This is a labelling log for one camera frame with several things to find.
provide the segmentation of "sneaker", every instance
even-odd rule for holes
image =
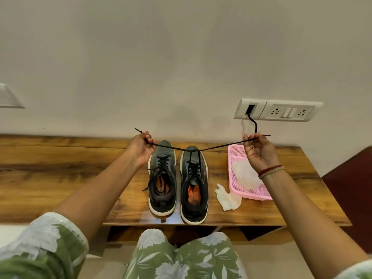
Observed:
[[[172,147],[162,140],[159,145]],[[156,147],[148,161],[148,206],[157,216],[170,215],[176,207],[176,153],[173,149]]]
[[[208,211],[208,166],[203,154],[200,153],[199,159],[198,152],[182,152],[180,171],[181,217],[187,224],[201,224],[207,218]]]

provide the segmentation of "maroon floor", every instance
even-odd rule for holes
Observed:
[[[372,253],[372,146],[323,176],[353,226],[343,228]]]

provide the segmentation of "pink basket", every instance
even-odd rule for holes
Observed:
[[[255,190],[246,190],[243,186],[240,186],[235,173],[232,171],[232,163],[234,161],[247,158],[243,145],[230,145],[227,149],[228,163],[229,163],[229,185],[230,193],[238,195],[243,198],[253,199],[253,200],[272,200],[269,192],[267,191],[265,185],[262,185]]]

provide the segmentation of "wooden table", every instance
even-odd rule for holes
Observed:
[[[175,147],[216,144],[173,142]],[[28,224],[63,201],[105,169],[127,147],[128,140],[0,135],[0,223]],[[281,163],[312,201],[340,226],[351,225],[300,147],[278,146]],[[180,151],[176,151],[179,163]],[[242,200],[235,211],[222,210],[217,183],[228,191],[227,147],[203,152],[208,163],[209,207],[203,225],[282,226],[273,201]],[[180,185],[180,173],[177,182]],[[155,217],[148,208],[148,172],[141,168],[115,203],[104,225],[184,225],[179,194],[174,213]]]

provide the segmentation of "forearm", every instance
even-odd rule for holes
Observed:
[[[333,278],[367,254],[301,191],[285,170],[263,182],[314,277]]]
[[[90,241],[136,174],[138,165],[134,160],[125,152],[53,211],[71,220]]]

